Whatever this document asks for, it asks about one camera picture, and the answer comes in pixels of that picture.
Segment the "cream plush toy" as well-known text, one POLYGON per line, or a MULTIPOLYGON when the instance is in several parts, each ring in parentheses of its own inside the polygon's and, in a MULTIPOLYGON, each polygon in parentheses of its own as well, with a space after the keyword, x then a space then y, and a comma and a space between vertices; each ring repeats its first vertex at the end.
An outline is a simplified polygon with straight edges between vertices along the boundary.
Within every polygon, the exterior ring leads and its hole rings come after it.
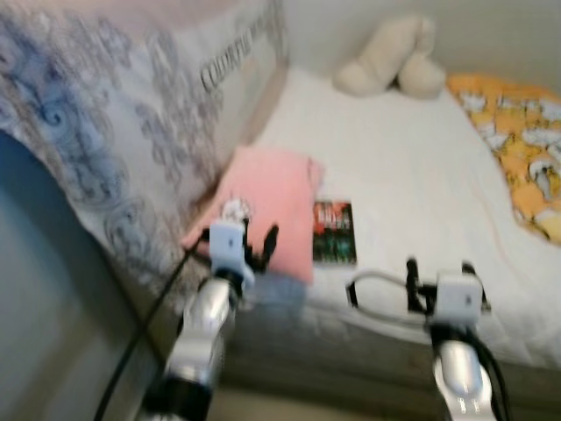
POLYGON ((433 59, 436 20, 417 13, 378 25, 364 48, 334 73, 334 89, 345 95, 381 95, 393 84, 413 99, 436 99, 444 91, 446 72, 433 59))

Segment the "pink cartoon print cloth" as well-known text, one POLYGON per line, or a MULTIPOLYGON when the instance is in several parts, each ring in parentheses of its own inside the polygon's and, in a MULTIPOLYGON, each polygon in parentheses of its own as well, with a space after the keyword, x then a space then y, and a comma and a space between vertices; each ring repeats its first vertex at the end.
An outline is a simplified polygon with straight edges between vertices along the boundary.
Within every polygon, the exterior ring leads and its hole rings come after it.
POLYGON ((249 244, 256 253, 263 250, 270 228, 278 228, 267 273, 311 284, 313 208, 322 180, 321 164, 305 153, 272 146, 241 146, 216 191, 203 200, 199 216, 181 237, 181 245, 192 246, 212 221, 240 211, 248 214, 249 244))

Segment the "orange cartoon print blanket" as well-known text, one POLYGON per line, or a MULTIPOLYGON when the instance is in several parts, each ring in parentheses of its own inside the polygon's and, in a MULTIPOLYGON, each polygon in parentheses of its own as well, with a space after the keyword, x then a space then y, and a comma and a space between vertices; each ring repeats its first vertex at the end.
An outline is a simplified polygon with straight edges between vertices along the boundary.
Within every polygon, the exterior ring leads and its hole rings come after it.
POLYGON ((561 242, 561 97, 485 74, 453 74, 445 87, 497 160, 515 220, 561 242))

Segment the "white quilted bed sheet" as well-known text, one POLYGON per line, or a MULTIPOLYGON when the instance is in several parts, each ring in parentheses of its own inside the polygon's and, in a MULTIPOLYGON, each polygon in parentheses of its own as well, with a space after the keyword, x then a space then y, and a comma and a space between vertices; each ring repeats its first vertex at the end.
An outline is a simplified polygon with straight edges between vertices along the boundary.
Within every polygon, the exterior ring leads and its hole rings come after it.
POLYGON ((557 303, 561 336, 561 249, 515 220, 501 170, 452 96, 351 97, 294 68, 259 143, 319 161, 317 199, 352 202, 358 263, 316 265, 308 286, 344 284, 359 308, 362 284, 404 289, 410 256, 425 283, 468 260, 482 286, 557 303))

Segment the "pink-edged dark cover book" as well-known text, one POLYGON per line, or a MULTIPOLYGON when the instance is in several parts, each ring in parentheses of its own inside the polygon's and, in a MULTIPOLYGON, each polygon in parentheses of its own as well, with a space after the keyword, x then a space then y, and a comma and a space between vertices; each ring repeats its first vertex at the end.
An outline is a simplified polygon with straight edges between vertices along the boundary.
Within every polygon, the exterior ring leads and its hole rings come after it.
POLYGON ((352 202, 317 201, 313 205, 313 263, 352 266, 358 263, 352 202))

